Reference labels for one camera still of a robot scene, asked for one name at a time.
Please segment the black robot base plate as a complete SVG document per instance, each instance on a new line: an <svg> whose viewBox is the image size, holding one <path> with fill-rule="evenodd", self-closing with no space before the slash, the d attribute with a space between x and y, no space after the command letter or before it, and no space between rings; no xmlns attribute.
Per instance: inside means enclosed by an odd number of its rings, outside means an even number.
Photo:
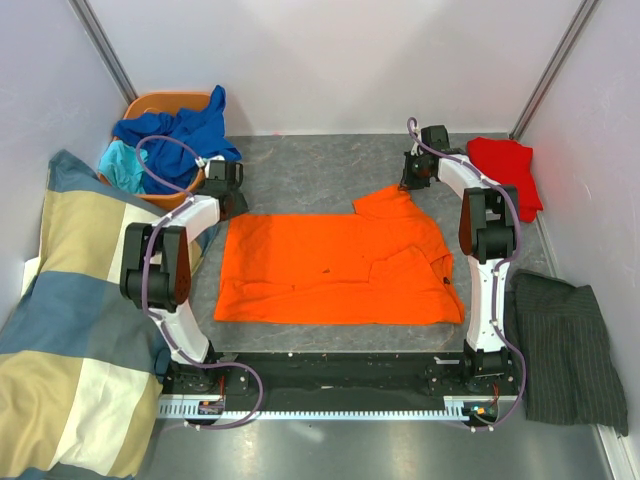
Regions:
<svg viewBox="0 0 640 480"><path fill-rule="evenodd" d="M240 410L436 409L445 397L490 403L517 394L516 375L462 377L462 353L240 353L217 369L173 363L163 395L229 401Z"/></svg>

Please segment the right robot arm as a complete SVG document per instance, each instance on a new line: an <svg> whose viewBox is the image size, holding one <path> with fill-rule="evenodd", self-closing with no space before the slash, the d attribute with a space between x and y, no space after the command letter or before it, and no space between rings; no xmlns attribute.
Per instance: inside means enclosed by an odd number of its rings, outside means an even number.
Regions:
<svg viewBox="0 0 640 480"><path fill-rule="evenodd" d="M507 273L520 246L518 192L453 149L445 126L421 128L411 117L407 130L413 146L405 153L400 187L418 190L438 181L462 201L458 241L470 269L471 313L457 377L465 391L481 393L509 367L504 302Z"/></svg>

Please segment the orange t shirt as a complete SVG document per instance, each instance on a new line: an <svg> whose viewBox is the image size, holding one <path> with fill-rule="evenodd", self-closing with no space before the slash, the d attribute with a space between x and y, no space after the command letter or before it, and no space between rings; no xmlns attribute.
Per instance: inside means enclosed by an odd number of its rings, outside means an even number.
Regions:
<svg viewBox="0 0 640 480"><path fill-rule="evenodd" d="M437 223L389 186L349 214L244 214L230 223L220 322L461 324L454 257Z"/></svg>

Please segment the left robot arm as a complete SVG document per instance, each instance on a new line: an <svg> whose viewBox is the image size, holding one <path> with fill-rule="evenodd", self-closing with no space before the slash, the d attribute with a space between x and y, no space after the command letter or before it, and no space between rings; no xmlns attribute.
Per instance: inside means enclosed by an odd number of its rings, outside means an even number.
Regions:
<svg viewBox="0 0 640 480"><path fill-rule="evenodd" d="M189 304L189 247L218 223L248 211L241 192L242 163L213 158L203 173L203 181L176 208L152 223L127 226L119 283L122 296L158 328L171 359L188 365L185 382L198 393L215 389L220 371L213 364L215 350Z"/></svg>

